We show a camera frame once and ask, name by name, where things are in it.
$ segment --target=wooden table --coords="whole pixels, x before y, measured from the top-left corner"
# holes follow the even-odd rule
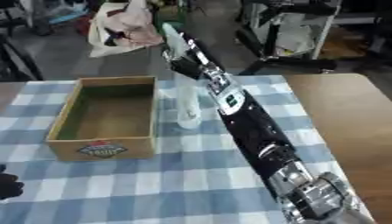
[[[356,192],[392,221],[392,102],[359,74],[286,76]]]
[[[0,115],[24,85],[23,82],[0,83]]]

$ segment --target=table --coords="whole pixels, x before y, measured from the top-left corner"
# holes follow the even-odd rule
[[[0,83],[0,115],[24,85],[23,82]]]
[[[345,178],[281,76],[239,80],[274,116],[313,172],[331,171]],[[72,85],[28,83],[0,118],[0,162],[26,183],[21,197],[0,205],[2,223],[284,222],[235,148],[206,91],[200,97],[199,129],[178,127],[172,81],[159,83],[153,159],[55,161],[42,140]]]
[[[392,220],[392,102],[359,74],[285,77],[379,223]]]

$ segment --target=wooden box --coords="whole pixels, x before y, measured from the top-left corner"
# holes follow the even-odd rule
[[[80,79],[46,142],[59,160],[154,155],[154,77]]]

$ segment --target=clear plastic bottle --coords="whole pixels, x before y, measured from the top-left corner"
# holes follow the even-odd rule
[[[196,129],[201,123],[197,81],[180,73],[174,74],[177,99],[177,121],[184,129]]]
[[[189,46],[179,33],[167,23],[163,24],[166,44],[170,47],[173,56],[180,58],[186,55]],[[195,129],[201,123],[197,81],[181,73],[174,74],[177,98],[177,121],[184,129]]]

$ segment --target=cloth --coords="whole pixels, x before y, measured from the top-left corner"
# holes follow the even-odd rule
[[[282,76],[236,79],[274,117],[311,172],[347,180]],[[202,123],[189,130],[176,123],[173,81],[158,82],[155,157],[56,161],[44,141],[73,86],[29,82],[0,118],[0,164],[24,182],[20,197],[0,204],[0,223],[286,223],[202,87]]]
[[[90,26],[88,42],[94,46],[90,57],[125,53],[162,43],[162,37],[151,22],[152,15],[145,0],[132,0],[129,4],[104,3]]]

